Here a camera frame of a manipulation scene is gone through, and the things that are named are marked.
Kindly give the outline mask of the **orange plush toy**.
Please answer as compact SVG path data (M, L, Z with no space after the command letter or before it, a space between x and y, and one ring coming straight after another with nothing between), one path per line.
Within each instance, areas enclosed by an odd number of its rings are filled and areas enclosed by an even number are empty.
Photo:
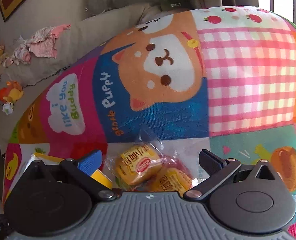
M14 104L23 97L24 91L17 81L7 81L6 87L0 89L0 103L6 115L13 113Z

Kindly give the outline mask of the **yellow mini bread packet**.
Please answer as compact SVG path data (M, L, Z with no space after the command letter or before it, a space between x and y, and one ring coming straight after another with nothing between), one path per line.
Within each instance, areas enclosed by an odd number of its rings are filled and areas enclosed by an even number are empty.
M112 153L106 158L105 165L121 189L133 191L162 169L163 149L156 134L149 127L143 126L136 142L123 151Z

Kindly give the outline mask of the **yellow cardboard box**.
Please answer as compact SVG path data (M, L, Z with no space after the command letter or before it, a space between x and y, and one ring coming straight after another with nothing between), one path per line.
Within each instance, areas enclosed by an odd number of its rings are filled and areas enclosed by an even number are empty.
M101 151L91 152L80 159L61 159L36 152L19 166L8 190L9 192L14 189L16 184L19 182L19 179L32 163L45 164L46 168L49 168L51 171L58 172L57 176L59 181L83 181L88 176L108 189L111 189L113 186L112 181L100 170L100 166L102 165Z

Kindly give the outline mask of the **grey bed cover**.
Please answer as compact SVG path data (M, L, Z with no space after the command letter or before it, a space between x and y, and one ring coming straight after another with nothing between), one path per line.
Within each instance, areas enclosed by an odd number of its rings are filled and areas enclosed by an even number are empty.
M30 64L4 68L0 62L0 89L8 81L18 82L24 95L7 116L0 104L0 149L5 153L11 133L28 106L66 69L91 50L135 25L165 16L159 6L133 4L87 18L61 33L56 42L57 57L32 57Z

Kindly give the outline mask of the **pink baby clothes pile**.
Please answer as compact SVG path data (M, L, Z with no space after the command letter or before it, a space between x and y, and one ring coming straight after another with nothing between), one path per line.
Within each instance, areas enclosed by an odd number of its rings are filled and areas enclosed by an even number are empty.
M61 33L68 30L70 24L62 24L55 27L45 27L36 31L29 39L22 40L15 47L13 53L7 56L2 66L7 68L12 64L30 64L31 58L45 57L57 58L56 41Z

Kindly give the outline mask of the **colourful cartoon play mat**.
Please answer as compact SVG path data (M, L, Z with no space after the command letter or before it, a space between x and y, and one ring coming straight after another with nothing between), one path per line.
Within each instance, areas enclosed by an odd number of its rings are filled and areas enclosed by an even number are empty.
M199 153L241 162L202 201L121 189L105 160L141 127L203 182ZM33 153L102 152L113 201L93 201ZM296 25L249 6L178 12L135 25L60 74L16 123L3 204L12 239L296 239Z

